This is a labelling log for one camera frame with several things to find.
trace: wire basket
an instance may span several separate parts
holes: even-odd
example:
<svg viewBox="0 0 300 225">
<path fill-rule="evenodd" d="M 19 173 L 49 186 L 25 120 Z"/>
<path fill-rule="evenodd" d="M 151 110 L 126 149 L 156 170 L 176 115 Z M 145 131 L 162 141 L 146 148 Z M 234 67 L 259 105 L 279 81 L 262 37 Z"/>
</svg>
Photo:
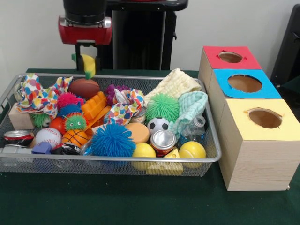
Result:
<svg viewBox="0 0 300 225">
<path fill-rule="evenodd" d="M 59 76 L 73 76 L 83 78 L 83 75 L 37 74 L 43 87 L 49 87 L 55 83 Z M 26 75 L 18 75 L 9 84 L 0 98 L 0 137 L 7 131 L 14 130 L 8 117 L 12 105 L 16 102 L 14 87 Z M 126 85 L 143 91 L 144 94 L 152 91 L 163 77 L 136 77 L 136 76 L 108 76 L 96 75 L 96 81 L 100 89 L 104 91 L 109 84 Z M 202 90 L 204 85 L 197 80 Z M 99 157 L 99 156 L 68 156 L 68 155 L 39 155 L 39 154 L 14 154 L 0 153 L 0 172 L 18 173 L 84 173 L 84 174 L 131 174 L 131 175 L 180 175 L 203 176 L 213 162 L 221 158 L 221 149 L 214 126 L 209 103 L 203 113 L 206 118 L 206 133 L 203 146 L 206 150 L 206 158 L 144 158 L 144 157 Z M 149 165 L 153 169 L 140 171 L 132 165 Z"/>
</svg>

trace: light blue washcloth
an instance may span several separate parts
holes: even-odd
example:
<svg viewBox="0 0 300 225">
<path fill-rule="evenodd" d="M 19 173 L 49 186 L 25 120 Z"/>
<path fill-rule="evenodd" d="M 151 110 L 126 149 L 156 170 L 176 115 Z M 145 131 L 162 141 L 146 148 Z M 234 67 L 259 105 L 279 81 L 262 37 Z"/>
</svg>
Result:
<svg viewBox="0 0 300 225">
<path fill-rule="evenodd" d="M 207 94 L 202 91 L 193 91 L 181 95 L 178 99 L 179 118 L 175 123 L 170 122 L 168 130 L 179 139 L 186 125 L 191 123 L 195 116 L 204 112 L 207 100 Z"/>
</svg>

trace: plastic bottle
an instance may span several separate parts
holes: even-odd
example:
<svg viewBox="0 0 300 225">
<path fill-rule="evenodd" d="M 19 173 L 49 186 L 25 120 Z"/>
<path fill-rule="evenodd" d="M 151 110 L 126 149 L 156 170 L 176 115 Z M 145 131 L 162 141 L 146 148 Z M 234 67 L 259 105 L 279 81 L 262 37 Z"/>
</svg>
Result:
<svg viewBox="0 0 300 225">
<path fill-rule="evenodd" d="M 193 121 L 188 124 L 182 131 L 178 141 L 178 147 L 180 148 L 181 145 L 189 141 L 201 143 L 201 140 L 203 139 L 203 135 L 205 133 L 204 125 L 205 118 L 201 115 L 196 116 Z"/>
</svg>

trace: yellow box top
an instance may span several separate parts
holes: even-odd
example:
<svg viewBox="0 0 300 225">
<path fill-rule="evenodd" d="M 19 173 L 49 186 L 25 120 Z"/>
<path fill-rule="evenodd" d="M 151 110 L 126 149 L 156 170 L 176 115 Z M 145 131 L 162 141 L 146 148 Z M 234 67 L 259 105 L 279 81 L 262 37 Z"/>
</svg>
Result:
<svg viewBox="0 0 300 225">
<path fill-rule="evenodd" d="M 227 99 L 244 140 L 300 141 L 300 123 L 283 99 Z"/>
</svg>

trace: yellow tennis ball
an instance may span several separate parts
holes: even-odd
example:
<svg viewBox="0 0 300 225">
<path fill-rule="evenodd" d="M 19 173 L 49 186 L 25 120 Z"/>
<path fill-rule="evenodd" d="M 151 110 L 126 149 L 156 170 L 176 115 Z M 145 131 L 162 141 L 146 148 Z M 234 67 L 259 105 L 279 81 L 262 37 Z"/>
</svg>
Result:
<svg viewBox="0 0 300 225">
<path fill-rule="evenodd" d="M 180 158 L 206 158 L 204 147 L 198 142 L 186 142 L 179 150 Z M 202 166 L 202 163 L 183 163 L 190 169 L 196 169 Z"/>
<path fill-rule="evenodd" d="M 156 154 L 151 145 L 139 143 L 136 145 L 132 157 L 156 157 Z M 152 164 L 153 162 L 131 162 L 131 165 L 140 171 L 145 171 Z"/>
</svg>

